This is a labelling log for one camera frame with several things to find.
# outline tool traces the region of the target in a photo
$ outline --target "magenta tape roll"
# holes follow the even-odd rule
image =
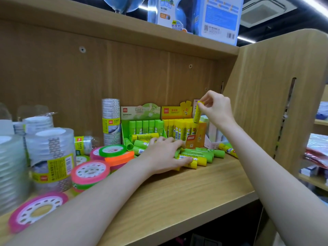
[[[101,160],[84,162],[71,172],[72,182],[78,185],[90,185],[105,179],[110,173],[109,164]]]
[[[99,149],[101,149],[103,147],[99,147],[99,148],[96,148],[96,149],[93,149],[90,153],[90,159],[91,160],[103,160],[105,161],[105,157],[102,157],[99,155]]]
[[[23,203],[10,216],[8,225],[11,233],[18,233],[29,227],[32,223],[54,211],[68,201],[68,196],[60,192],[50,192],[32,198],[28,202]],[[38,208],[46,205],[51,205],[52,208],[47,213],[40,216],[31,216]]]

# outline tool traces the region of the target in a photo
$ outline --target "black ceiling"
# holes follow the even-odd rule
[[[98,8],[114,11],[108,6],[104,0],[74,0],[80,3],[92,5]],[[302,0],[288,0],[297,7],[286,14],[253,26],[246,28],[240,26],[239,36],[249,38],[255,41],[265,40],[271,37],[275,37],[281,34],[293,32],[303,28],[315,28],[323,32],[328,33],[328,18],[318,13],[311,8],[308,4]],[[317,0],[325,5],[328,4],[328,0]],[[145,0],[143,5],[147,6],[148,0]],[[147,11],[137,9],[133,12],[127,13],[127,16],[135,17],[141,20],[147,20]],[[237,46],[243,46],[249,44],[248,42],[238,40]]]

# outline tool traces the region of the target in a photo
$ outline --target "wooden shelf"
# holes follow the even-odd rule
[[[325,125],[328,126],[328,120],[314,120],[314,124]]]
[[[328,186],[326,186],[326,179],[324,176],[313,176],[313,177],[308,177],[304,174],[298,174],[298,178],[301,180],[304,180],[314,186],[317,186],[323,190],[328,191]]]
[[[256,199],[242,166],[230,155],[197,170],[154,175],[123,206],[98,245],[158,245]],[[0,245],[13,236],[9,216],[0,217]]]
[[[237,46],[71,0],[0,0],[0,19],[206,59],[239,53]]]

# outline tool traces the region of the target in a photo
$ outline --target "ceiling air conditioner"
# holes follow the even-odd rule
[[[243,5],[240,24],[250,28],[296,8],[287,0],[250,0]]]

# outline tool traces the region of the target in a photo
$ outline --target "wooden side panel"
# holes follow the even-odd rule
[[[56,127],[102,137],[101,99],[178,105],[219,91],[224,63],[21,23],[0,21],[0,102],[47,105]],[[81,53],[79,47],[86,49]]]
[[[237,123],[269,155],[275,147],[292,78],[297,78],[276,161],[297,169],[326,81],[328,38],[304,29],[240,49],[224,94]]]

